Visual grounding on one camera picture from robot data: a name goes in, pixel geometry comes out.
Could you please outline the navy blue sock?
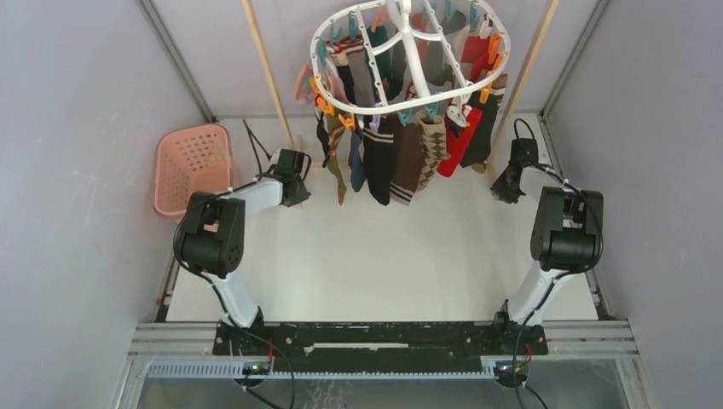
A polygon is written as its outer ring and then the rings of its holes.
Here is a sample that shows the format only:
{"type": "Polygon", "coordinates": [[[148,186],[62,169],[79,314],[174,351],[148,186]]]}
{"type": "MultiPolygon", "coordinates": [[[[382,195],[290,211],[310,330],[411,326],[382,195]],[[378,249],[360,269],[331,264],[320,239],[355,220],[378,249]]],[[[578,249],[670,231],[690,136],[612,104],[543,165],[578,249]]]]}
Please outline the navy blue sock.
{"type": "Polygon", "coordinates": [[[350,135],[350,153],[348,156],[350,167],[350,183],[355,193],[362,190],[367,175],[363,163],[363,136],[357,131],[350,135]]]}

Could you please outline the black sock with beige stripes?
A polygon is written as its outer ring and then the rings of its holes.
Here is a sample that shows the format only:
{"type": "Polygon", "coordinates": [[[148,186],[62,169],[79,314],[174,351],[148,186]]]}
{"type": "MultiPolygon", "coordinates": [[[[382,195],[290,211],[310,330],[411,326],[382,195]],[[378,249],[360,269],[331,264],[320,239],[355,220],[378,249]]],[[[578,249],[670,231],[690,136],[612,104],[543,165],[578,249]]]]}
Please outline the black sock with beige stripes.
{"type": "Polygon", "coordinates": [[[362,164],[368,190],[380,205],[386,206],[390,203],[390,184],[396,164],[394,127],[389,119],[382,118],[377,130],[368,125],[362,135],[362,164]]]}

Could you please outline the pink plastic laundry basket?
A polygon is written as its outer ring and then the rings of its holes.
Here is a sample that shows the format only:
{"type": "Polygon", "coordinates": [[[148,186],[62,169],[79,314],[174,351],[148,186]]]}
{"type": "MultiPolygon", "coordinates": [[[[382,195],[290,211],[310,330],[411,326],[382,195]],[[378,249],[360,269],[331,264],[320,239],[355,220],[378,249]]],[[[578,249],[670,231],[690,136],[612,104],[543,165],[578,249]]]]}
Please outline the pink plastic laundry basket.
{"type": "Polygon", "coordinates": [[[237,166],[228,131],[220,124],[175,130],[156,149],[153,208],[178,220],[197,191],[217,193],[234,185],[237,166]]]}

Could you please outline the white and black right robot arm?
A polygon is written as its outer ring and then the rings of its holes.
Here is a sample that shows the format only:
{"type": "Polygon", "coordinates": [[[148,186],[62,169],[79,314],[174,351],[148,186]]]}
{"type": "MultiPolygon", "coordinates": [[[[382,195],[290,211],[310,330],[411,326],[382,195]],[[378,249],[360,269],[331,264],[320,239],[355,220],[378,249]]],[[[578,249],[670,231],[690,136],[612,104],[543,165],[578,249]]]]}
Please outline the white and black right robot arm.
{"type": "Polygon", "coordinates": [[[510,320],[493,330],[493,343],[502,354],[516,354],[527,341],[525,326],[539,325],[553,298],[578,274],[591,270],[603,252],[602,193],[581,190],[539,158],[536,140],[512,141],[507,167],[491,192],[500,201],[516,204],[533,199],[537,210],[529,241],[533,259],[522,284],[505,300],[510,320]]]}

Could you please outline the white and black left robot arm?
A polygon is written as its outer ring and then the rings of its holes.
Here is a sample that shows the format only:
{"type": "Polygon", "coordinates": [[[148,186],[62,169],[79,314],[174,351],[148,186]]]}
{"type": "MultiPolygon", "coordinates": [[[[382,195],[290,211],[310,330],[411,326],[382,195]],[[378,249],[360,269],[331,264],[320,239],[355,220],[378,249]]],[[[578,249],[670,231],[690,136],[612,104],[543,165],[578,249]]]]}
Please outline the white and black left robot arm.
{"type": "Polygon", "coordinates": [[[311,163],[307,153],[282,148],[271,156],[270,167],[246,185],[219,193],[193,193],[176,227],[174,258],[214,291],[222,320],[238,327],[233,342],[244,354],[260,353],[267,342],[265,330],[254,325],[261,308],[239,272],[246,221],[266,210],[293,207],[309,199],[305,179],[311,163]]]}

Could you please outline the white round clip hanger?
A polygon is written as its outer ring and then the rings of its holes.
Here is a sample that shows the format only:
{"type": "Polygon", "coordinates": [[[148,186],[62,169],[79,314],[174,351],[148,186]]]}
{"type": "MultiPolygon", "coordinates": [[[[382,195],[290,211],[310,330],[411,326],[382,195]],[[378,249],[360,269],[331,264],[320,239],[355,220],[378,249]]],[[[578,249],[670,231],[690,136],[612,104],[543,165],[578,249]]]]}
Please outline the white round clip hanger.
{"type": "Polygon", "coordinates": [[[341,118],[346,113],[351,116],[372,116],[390,112],[406,113],[421,107],[429,115],[432,115],[433,107],[436,107],[441,101],[447,101],[455,106],[450,112],[459,115],[466,110],[473,93],[479,93],[481,102],[487,101],[492,92],[493,82],[506,68],[512,42],[501,20],[488,3],[471,1],[470,6],[473,14],[480,9],[485,11],[486,17],[493,23],[493,28],[496,30],[494,35],[489,38],[489,52],[496,51],[497,54],[493,59],[493,69],[483,79],[472,82],[461,71],[461,62],[453,53],[453,46],[448,42],[442,25],[437,20],[436,10],[429,2],[424,2],[423,15],[431,22],[434,29],[432,33],[421,32],[413,27],[411,24],[412,3],[410,1],[370,1],[342,9],[327,18],[315,31],[309,48],[312,70],[309,83],[310,88],[315,93],[316,106],[327,115],[338,114],[341,118]],[[362,12],[369,9],[385,9],[384,15],[386,19],[390,20],[396,28],[396,33],[379,45],[372,44],[367,33],[368,27],[363,21],[362,12]],[[337,36],[334,27],[338,20],[344,17],[350,21],[349,33],[359,33],[362,37],[362,46],[367,55],[367,63],[373,76],[373,86],[377,90],[379,97],[379,101],[371,107],[359,107],[350,101],[339,99],[335,92],[335,86],[342,83],[341,79],[330,75],[327,82],[323,80],[323,73],[332,64],[333,39],[337,36]],[[433,94],[430,92],[424,68],[419,58],[419,41],[441,44],[444,60],[451,66],[454,74],[454,88],[441,93],[433,94]],[[391,104],[386,97],[380,77],[378,57],[390,51],[399,43],[404,47],[405,61],[416,94],[411,100],[391,104]]]}

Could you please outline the olive green and orange sock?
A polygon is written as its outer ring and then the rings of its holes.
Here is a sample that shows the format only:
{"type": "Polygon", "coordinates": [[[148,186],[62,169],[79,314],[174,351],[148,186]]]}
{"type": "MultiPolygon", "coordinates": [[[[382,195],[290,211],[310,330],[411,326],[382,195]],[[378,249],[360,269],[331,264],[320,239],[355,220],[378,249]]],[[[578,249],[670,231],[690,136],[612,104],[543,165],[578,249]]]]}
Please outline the olive green and orange sock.
{"type": "Polygon", "coordinates": [[[342,141],[346,128],[337,117],[326,115],[326,119],[327,136],[330,145],[329,153],[327,154],[327,169],[334,176],[337,182],[337,201],[339,205],[342,205],[347,193],[347,187],[338,161],[338,147],[342,141]]]}

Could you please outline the black sock with tan toe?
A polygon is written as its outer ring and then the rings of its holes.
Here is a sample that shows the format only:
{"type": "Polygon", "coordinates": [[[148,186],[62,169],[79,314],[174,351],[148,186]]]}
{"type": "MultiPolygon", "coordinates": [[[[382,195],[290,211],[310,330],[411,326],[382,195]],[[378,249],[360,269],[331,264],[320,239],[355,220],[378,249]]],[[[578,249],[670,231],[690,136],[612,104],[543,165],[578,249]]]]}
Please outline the black sock with tan toe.
{"type": "Polygon", "coordinates": [[[481,118],[475,125],[471,141],[460,162],[462,168],[475,166],[481,166],[483,170],[486,168],[486,162],[491,152],[492,130],[506,92],[506,84],[507,74],[502,73],[492,83],[488,99],[485,102],[481,102],[481,89],[470,96],[468,104],[481,113],[481,118]]]}

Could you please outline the red sock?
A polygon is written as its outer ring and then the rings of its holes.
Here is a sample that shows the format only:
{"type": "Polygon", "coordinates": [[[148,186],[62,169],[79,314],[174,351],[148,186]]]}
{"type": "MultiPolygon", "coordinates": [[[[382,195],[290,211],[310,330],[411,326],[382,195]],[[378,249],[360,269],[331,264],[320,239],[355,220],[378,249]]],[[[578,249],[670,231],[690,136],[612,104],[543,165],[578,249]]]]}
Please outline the red sock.
{"type": "Polygon", "coordinates": [[[483,112],[477,107],[469,107],[466,116],[467,126],[462,128],[455,121],[445,115],[446,144],[448,157],[437,167],[437,173],[443,177],[450,177],[460,165],[466,149],[482,119],[483,112]]]}

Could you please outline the pink sock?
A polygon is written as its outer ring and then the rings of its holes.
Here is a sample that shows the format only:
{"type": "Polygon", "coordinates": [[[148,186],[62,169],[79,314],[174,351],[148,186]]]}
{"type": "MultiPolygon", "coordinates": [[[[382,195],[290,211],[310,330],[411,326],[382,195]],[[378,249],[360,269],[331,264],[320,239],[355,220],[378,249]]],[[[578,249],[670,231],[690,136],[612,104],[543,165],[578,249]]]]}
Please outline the pink sock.
{"type": "Polygon", "coordinates": [[[310,101],[313,98],[315,92],[310,82],[313,75],[310,63],[304,64],[297,75],[294,85],[293,95],[296,101],[310,101]]]}

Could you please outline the beige argyle pattern sock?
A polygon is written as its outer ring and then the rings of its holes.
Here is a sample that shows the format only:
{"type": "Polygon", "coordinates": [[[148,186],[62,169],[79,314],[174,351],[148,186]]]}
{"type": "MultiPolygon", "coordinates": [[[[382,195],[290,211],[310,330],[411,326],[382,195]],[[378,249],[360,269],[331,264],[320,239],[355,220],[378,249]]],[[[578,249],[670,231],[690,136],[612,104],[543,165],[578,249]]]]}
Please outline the beige argyle pattern sock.
{"type": "Polygon", "coordinates": [[[420,145],[424,154],[417,190],[424,189],[437,173],[439,164],[449,158],[447,149],[446,126],[444,119],[435,115],[430,118],[426,111],[415,113],[418,125],[420,145]]]}

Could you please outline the brown sock with striped toe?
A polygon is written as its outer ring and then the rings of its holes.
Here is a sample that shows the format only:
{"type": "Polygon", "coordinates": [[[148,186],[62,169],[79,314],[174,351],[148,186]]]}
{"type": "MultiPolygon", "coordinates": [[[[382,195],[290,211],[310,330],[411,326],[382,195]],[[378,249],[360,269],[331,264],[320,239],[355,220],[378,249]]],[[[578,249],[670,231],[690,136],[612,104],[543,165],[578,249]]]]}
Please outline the brown sock with striped toe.
{"type": "Polygon", "coordinates": [[[390,120],[395,152],[395,167],[390,183],[390,197],[402,205],[410,205],[419,184],[425,154],[415,123],[403,125],[394,117],[390,120]]]}

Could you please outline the dark green patterned sock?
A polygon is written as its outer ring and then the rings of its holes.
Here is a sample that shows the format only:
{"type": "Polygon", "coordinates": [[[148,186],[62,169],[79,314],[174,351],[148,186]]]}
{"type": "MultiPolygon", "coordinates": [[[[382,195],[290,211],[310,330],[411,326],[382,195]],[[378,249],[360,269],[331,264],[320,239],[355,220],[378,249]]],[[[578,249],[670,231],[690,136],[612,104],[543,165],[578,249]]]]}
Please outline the dark green patterned sock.
{"type": "MultiPolygon", "coordinates": [[[[388,33],[384,26],[378,26],[374,31],[367,29],[370,44],[373,47],[385,43],[388,33]]],[[[402,42],[396,43],[390,49],[375,56],[379,77],[385,90],[387,101],[394,100],[402,92],[404,75],[407,70],[406,53],[402,42]]]]}

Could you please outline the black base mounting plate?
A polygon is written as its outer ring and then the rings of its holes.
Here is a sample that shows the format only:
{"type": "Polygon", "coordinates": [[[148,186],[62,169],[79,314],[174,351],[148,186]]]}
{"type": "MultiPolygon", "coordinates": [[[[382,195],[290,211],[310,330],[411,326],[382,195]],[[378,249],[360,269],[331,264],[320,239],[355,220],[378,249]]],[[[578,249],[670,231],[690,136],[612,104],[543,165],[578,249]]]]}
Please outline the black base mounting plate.
{"type": "Polygon", "coordinates": [[[212,338],[216,356],[267,355],[274,346],[299,356],[316,344],[394,343],[414,348],[450,347],[472,355],[547,355],[547,337],[541,325],[522,327],[514,322],[281,322],[238,329],[219,322],[212,338]]]}

